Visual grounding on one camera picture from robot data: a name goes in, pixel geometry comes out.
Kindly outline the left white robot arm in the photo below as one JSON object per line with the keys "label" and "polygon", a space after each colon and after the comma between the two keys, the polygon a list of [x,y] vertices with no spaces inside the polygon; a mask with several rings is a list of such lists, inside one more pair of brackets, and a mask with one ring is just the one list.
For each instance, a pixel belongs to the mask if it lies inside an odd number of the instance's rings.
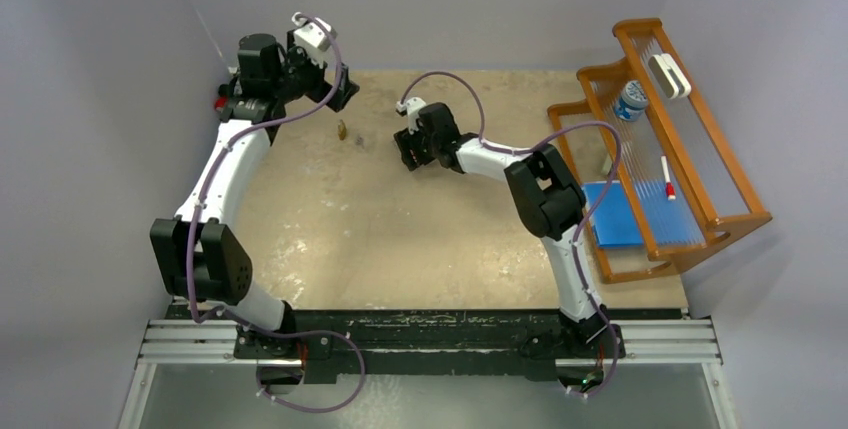
{"label": "left white robot arm", "polygon": [[149,237],[167,293],[188,302],[195,322],[230,317],[259,332],[272,357],[284,358],[298,344],[293,309],[255,281],[232,224],[279,128],[295,120],[287,105],[308,98],[316,109],[340,111],[359,87],[335,30],[315,22],[288,31],[284,42],[244,36],[237,59],[218,88],[219,125],[201,175],[173,216],[154,220]]}

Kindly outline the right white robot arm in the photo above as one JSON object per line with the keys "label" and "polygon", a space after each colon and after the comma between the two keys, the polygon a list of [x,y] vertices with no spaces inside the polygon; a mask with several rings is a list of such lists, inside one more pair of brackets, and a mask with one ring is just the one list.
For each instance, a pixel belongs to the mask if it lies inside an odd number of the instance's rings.
{"label": "right white robot arm", "polygon": [[561,341],[576,356],[611,335],[612,324],[590,273],[582,230],[586,196],[559,151],[495,144],[458,128],[444,103],[414,97],[397,103],[406,120],[394,135],[401,160],[413,171],[433,161],[461,174],[505,183],[524,228],[538,237],[554,275]]}

